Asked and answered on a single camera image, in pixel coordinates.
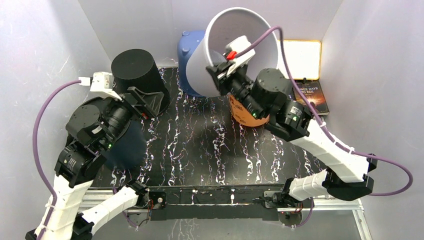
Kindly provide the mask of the light blue plastic bucket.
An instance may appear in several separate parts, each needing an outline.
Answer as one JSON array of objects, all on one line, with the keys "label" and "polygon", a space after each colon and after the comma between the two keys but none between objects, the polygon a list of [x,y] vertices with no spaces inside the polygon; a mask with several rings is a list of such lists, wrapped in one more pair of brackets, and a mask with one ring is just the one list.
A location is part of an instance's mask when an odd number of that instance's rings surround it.
[{"label": "light blue plastic bucket", "polygon": [[182,91],[190,96],[202,97],[189,84],[186,69],[187,64],[199,46],[200,41],[204,38],[204,30],[183,31],[177,44],[178,72],[179,72],[179,87]]}]

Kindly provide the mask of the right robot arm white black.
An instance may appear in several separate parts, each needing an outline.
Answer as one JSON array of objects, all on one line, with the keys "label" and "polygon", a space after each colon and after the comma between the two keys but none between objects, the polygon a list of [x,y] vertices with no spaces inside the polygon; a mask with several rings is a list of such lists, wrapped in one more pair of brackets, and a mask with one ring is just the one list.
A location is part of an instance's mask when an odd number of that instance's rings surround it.
[{"label": "right robot arm white black", "polygon": [[247,76],[246,66],[233,73],[229,68],[226,63],[206,68],[219,93],[233,95],[252,117],[268,118],[265,128],[270,133],[301,147],[326,166],[319,173],[287,179],[282,192],[272,197],[273,202],[295,207],[305,199],[320,195],[353,201],[372,193],[374,180],[368,173],[376,164],[368,157],[342,150],[328,139],[311,111],[290,98],[293,83],[280,70],[264,68],[253,81]]}]

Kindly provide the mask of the large dark blue bucket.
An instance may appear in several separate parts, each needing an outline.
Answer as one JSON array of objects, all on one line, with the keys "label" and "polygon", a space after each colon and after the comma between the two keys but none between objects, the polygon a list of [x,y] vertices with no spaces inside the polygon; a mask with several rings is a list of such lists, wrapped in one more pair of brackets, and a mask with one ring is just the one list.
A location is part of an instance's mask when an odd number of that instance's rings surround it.
[{"label": "large dark blue bucket", "polygon": [[127,129],[117,142],[108,151],[92,152],[94,159],[88,164],[91,171],[99,170],[106,165],[109,169],[116,167],[119,170],[131,169],[140,164],[145,156],[147,141],[141,130],[141,116],[136,115],[136,110],[126,101],[122,102],[133,113]]}]

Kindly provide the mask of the grey plastic bucket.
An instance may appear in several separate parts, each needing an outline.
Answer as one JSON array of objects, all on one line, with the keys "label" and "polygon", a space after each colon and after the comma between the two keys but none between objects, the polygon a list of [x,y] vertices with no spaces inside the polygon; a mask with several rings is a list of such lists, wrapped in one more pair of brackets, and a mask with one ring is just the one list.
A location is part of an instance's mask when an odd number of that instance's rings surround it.
[{"label": "grey plastic bucket", "polygon": [[[256,41],[270,24],[258,13],[243,7],[232,7],[219,12],[209,22],[204,37],[188,60],[186,78],[191,88],[203,97],[218,97],[212,77],[206,70],[225,61],[226,46],[238,37]],[[274,33],[257,45],[254,57],[247,64],[247,76],[255,80],[265,68],[277,68],[281,53]]]}]

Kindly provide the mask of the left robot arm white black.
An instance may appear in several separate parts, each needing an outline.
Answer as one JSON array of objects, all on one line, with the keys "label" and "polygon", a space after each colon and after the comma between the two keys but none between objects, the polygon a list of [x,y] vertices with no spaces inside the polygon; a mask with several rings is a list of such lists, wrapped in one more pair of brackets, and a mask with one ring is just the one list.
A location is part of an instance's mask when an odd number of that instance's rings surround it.
[{"label": "left robot arm white black", "polygon": [[66,130],[70,138],[58,156],[51,195],[37,228],[27,240],[90,240],[108,221],[125,210],[154,205],[149,188],[133,179],[110,198],[80,211],[89,187],[106,163],[106,153],[119,148],[124,139],[134,140],[131,125],[158,115],[163,92],[145,93],[136,87],[118,95],[108,89],[106,97],[93,98],[71,115]]}]

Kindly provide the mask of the black ribbed plastic bucket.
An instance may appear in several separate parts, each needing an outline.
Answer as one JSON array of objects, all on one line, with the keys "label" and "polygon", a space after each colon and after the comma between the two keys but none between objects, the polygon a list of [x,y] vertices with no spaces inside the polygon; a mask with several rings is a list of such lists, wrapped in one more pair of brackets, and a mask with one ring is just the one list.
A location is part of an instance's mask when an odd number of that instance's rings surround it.
[{"label": "black ribbed plastic bucket", "polygon": [[112,89],[124,94],[129,87],[136,87],[144,93],[164,93],[159,113],[170,104],[170,93],[165,86],[153,56],[144,49],[129,49],[118,54],[111,62],[114,76]]}]

